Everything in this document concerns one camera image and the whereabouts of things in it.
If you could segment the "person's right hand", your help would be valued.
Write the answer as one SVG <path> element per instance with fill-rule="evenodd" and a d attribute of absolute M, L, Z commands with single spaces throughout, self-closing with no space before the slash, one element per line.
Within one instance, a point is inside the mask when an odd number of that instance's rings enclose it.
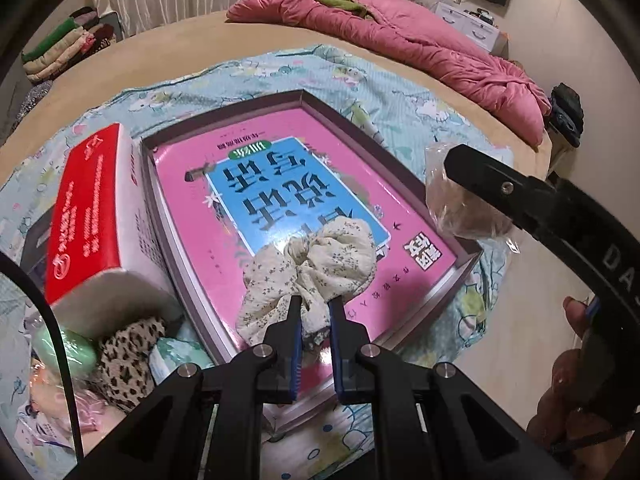
<path fill-rule="evenodd" d="M 562 352 L 551 367 L 551 385 L 540 398 L 527 434 L 574 479 L 623 479 L 626 434 L 616 411 L 577 403 L 582 349 Z"/>

